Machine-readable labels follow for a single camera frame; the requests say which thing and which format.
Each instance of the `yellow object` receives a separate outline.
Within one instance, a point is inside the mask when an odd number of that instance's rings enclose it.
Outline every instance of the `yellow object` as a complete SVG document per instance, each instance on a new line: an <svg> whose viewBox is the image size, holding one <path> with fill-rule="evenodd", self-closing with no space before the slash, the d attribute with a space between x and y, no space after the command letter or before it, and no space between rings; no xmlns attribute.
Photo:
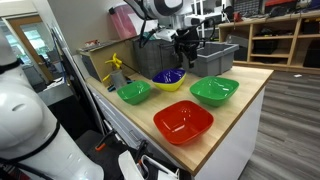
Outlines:
<svg viewBox="0 0 320 180"><path fill-rule="evenodd" d="M175 91L177 90L181 84L183 83L184 79L186 78L186 74L183 75L183 77L175 82L175 83L156 83L156 82L153 82L155 86L157 86L158 88L164 90L164 91Z"/></svg>
<svg viewBox="0 0 320 180"><path fill-rule="evenodd" d="M122 65L122 61L117 58L117 53L114 53L112 56L112 60L105 61L104 63L113 63L116 66L116 69L120 69ZM106 77L102 79L102 81L107 80L110 77L110 74L108 74Z"/></svg>

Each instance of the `plastic bowl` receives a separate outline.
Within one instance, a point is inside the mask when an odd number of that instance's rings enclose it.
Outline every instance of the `plastic bowl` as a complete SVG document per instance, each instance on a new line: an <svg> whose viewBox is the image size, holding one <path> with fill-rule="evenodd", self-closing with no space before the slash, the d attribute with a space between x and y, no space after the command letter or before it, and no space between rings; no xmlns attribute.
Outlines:
<svg viewBox="0 0 320 180"><path fill-rule="evenodd" d="M191 101L177 102L153 117L164 138L175 145L186 143L204 133L213 120L207 110Z"/></svg>
<svg viewBox="0 0 320 180"><path fill-rule="evenodd" d="M210 106L223 105L238 89L237 81L208 76L190 87L190 92L200 102Z"/></svg>
<svg viewBox="0 0 320 180"><path fill-rule="evenodd" d="M158 73L152 81L156 87L164 91L175 91L181 86L185 77L185 70L168 69Z"/></svg>
<svg viewBox="0 0 320 180"><path fill-rule="evenodd" d="M150 89L148 83L144 81L134 81L120 88L117 93L123 101L135 105L149 97Z"/></svg>

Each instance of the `blue bowl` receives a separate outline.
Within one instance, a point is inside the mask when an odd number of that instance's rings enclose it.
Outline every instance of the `blue bowl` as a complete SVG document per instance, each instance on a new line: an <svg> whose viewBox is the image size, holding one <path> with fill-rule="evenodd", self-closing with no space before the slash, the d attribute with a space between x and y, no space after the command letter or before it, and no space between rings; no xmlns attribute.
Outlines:
<svg viewBox="0 0 320 180"><path fill-rule="evenodd" d="M158 73L152 81L155 83L171 84L176 83L186 74L183 69L168 69Z"/></svg>

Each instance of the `green bowl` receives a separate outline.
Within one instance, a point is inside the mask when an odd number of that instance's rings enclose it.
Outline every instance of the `green bowl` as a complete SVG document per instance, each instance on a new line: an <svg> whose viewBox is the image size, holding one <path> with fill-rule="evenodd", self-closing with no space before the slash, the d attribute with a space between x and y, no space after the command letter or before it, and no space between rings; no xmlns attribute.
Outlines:
<svg viewBox="0 0 320 180"><path fill-rule="evenodd" d="M148 83L144 81L134 81L117 90L117 93L123 101L135 105L149 97L150 89Z"/></svg>
<svg viewBox="0 0 320 180"><path fill-rule="evenodd" d="M208 76L190 87L190 92L200 102L210 106L223 105L238 89L237 81Z"/></svg>

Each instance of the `gray plastic bin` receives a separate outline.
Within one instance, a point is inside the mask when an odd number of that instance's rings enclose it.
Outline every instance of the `gray plastic bin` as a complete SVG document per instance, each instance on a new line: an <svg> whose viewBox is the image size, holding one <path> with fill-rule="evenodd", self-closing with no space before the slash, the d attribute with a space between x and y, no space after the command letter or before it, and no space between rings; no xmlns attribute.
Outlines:
<svg viewBox="0 0 320 180"><path fill-rule="evenodd" d="M140 73L152 79L164 69L181 66L175 55L172 43L164 40L150 40L143 48L139 48L138 39L133 40L133 48Z"/></svg>
<svg viewBox="0 0 320 180"><path fill-rule="evenodd" d="M198 50L198 58L194 67L189 68L185 59L183 68L197 76L215 76L232 68L234 52L239 49L238 44L206 43L204 48Z"/></svg>

